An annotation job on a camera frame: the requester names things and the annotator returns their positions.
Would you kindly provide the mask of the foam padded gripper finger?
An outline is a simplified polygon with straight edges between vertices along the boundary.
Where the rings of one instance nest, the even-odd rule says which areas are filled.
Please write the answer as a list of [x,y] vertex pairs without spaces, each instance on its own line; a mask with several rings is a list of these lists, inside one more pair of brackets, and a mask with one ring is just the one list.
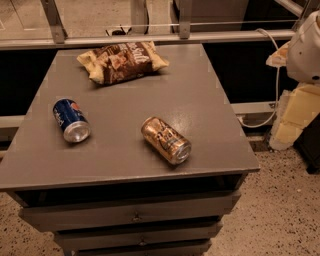
[[284,90],[271,129],[270,147],[273,150],[291,147],[319,113],[319,84],[299,83],[293,91]]
[[285,67],[287,65],[288,48],[289,43],[286,42],[267,58],[266,64],[275,68]]

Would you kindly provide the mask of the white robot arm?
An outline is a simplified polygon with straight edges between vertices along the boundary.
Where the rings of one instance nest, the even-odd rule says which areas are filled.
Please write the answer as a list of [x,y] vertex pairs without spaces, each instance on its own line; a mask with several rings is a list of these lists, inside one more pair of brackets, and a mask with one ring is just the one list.
[[280,96],[269,139],[272,149],[285,150],[320,113],[320,11],[312,12],[266,64],[285,67],[287,76],[298,82]]

